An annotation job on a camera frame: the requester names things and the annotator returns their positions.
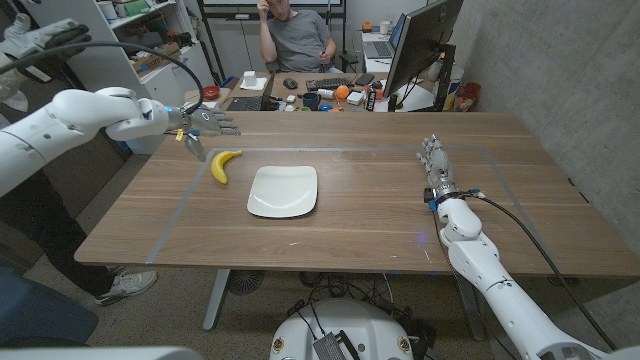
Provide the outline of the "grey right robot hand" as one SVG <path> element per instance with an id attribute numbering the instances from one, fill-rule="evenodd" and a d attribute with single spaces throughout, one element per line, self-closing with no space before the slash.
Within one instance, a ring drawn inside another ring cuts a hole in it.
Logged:
<path id="1" fill-rule="evenodd" d="M 434 198 L 438 199 L 445 194 L 456 192 L 453 166 L 441 141 L 432 135 L 430 138 L 424 138 L 421 145 L 423 152 L 417 153 L 416 156 L 425 168 Z"/>

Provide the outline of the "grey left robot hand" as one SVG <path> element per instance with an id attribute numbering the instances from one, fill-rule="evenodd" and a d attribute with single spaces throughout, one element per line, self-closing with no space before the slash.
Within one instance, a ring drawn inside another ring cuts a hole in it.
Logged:
<path id="1" fill-rule="evenodd" d="M 206 106 L 198 107 L 191 114 L 184 114 L 183 118 L 185 147 L 201 162 L 206 161 L 204 147 L 200 142 L 201 135 L 240 135 L 239 127 L 229 115 Z"/>

